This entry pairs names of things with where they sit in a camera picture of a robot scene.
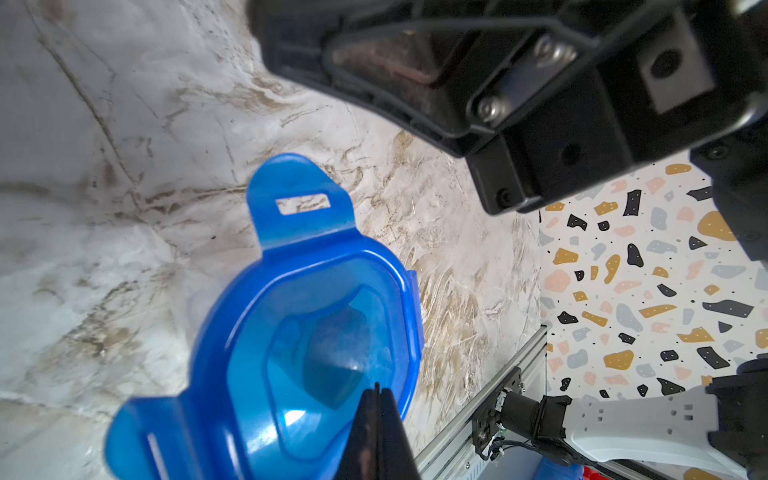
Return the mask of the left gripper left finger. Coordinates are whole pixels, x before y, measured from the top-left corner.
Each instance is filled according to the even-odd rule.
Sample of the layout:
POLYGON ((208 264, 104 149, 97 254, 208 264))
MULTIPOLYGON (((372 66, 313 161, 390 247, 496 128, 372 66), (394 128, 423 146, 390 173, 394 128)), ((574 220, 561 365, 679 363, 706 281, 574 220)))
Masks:
POLYGON ((334 480, 374 480, 379 477, 380 384, 360 399, 334 480))

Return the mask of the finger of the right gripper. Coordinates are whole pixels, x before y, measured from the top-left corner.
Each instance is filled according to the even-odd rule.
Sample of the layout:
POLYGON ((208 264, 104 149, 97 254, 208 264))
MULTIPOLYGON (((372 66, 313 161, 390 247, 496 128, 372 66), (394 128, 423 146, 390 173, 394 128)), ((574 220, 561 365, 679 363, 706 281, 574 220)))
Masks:
POLYGON ((548 79, 510 87, 540 36, 576 44, 569 1, 249 1, 267 69, 462 157, 519 122, 548 79))

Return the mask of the clear plastic container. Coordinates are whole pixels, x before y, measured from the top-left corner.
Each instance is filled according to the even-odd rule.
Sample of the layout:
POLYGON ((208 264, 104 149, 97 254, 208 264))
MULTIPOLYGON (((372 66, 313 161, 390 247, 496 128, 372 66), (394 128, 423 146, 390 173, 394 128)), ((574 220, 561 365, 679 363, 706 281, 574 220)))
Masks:
POLYGON ((209 311, 216 305, 227 287, 228 284, 225 282, 213 282, 189 284, 183 288, 179 320, 189 342, 195 340, 209 311))

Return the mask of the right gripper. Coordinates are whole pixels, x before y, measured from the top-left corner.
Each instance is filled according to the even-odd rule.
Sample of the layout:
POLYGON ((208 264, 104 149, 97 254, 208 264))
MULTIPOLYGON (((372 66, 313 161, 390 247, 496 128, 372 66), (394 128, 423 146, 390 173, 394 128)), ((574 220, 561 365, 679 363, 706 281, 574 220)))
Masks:
POLYGON ((748 258, 767 259, 767 5, 684 1, 573 75, 467 164, 486 213, 528 213, 687 152, 748 258))

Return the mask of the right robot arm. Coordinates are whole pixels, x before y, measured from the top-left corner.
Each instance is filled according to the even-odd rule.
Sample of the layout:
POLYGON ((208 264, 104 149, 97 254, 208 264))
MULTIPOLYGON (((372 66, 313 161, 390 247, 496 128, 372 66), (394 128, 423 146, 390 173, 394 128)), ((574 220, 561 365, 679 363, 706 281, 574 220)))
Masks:
MULTIPOLYGON (((726 228, 767 259, 763 1, 250 1, 267 69, 464 158, 484 210, 528 213, 687 151, 726 228)), ((767 475, 767 361, 656 399, 534 399, 536 337, 418 456, 381 478, 439 479, 529 448, 610 479, 649 462, 767 475)))

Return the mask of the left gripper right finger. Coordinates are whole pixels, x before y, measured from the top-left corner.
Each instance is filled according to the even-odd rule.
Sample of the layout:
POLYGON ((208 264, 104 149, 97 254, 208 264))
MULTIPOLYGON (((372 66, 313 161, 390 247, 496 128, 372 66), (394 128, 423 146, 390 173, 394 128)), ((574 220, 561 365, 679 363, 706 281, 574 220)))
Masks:
POLYGON ((397 403, 389 389, 377 391, 377 478, 420 479, 397 403))

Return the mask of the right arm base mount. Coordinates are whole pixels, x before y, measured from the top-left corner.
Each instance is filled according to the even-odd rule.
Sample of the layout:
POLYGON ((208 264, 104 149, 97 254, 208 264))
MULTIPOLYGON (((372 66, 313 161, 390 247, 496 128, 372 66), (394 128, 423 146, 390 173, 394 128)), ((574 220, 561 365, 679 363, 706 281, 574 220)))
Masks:
POLYGON ((497 379, 490 392, 471 416, 472 444, 475 453, 487 461, 491 456, 491 444, 501 425, 501 410, 506 395, 521 392, 521 369, 513 367, 504 376, 497 379))

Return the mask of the blue container lid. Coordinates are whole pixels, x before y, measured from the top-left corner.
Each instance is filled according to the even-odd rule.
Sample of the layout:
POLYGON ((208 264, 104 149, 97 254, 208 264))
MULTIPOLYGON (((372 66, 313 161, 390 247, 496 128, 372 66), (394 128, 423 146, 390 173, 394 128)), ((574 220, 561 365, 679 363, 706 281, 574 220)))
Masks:
POLYGON ((203 323, 176 396, 133 398, 105 460, 120 479, 330 479, 363 393, 408 412, 424 348, 418 278, 356 227, 350 196, 304 156, 253 175, 261 258, 203 323))

